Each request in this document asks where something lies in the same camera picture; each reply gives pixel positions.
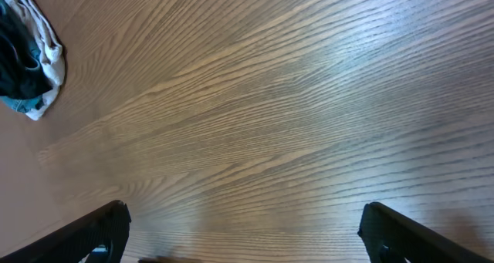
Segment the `black t-shirt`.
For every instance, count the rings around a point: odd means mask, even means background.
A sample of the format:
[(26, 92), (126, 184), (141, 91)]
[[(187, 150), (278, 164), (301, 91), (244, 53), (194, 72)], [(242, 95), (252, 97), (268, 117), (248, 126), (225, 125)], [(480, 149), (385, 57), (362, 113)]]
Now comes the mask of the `black t-shirt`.
[(29, 30), (1, 0), (1, 96), (33, 99), (52, 89), (39, 56)]

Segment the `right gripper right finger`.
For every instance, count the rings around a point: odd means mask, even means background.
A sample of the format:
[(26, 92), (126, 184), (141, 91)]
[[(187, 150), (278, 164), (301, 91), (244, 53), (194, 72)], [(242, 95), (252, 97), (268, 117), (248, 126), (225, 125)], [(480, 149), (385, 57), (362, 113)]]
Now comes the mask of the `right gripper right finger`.
[(493, 263), (379, 202), (364, 206), (357, 234), (371, 263)]

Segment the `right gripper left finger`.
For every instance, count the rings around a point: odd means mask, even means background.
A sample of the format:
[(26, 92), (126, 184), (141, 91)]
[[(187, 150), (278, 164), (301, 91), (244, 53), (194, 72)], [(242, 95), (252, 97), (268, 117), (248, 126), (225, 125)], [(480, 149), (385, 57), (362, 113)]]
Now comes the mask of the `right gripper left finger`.
[(1, 263), (119, 263), (129, 238), (131, 217), (120, 200), (92, 211), (24, 248)]

